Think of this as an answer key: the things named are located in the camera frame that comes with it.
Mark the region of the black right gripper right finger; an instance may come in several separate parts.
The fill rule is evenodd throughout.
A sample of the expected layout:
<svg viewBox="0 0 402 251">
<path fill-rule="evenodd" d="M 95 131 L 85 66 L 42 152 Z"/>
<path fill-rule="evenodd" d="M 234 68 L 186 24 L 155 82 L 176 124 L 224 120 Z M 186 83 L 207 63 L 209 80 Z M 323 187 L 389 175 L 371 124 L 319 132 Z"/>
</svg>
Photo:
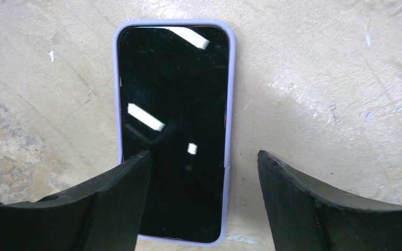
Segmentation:
<svg viewBox="0 0 402 251">
<path fill-rule="evenodd" d="M 276 250 L 402 250 L 402 205 L 355 195 L 258 152 Z"/>
</svg>

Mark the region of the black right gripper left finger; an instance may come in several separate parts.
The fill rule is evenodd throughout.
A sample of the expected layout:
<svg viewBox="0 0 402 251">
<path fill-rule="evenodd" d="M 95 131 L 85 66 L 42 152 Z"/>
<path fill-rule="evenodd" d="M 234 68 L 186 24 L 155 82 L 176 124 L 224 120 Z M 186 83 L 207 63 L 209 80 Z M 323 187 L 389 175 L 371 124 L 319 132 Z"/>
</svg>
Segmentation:
<svg viewBox="0 0 402 251">
<path fill-rule="evenodd" d="M 142 151 L 39 201 L 0 203 L 0 250 L 134 250 L 151 165 Z"/>
</svg>

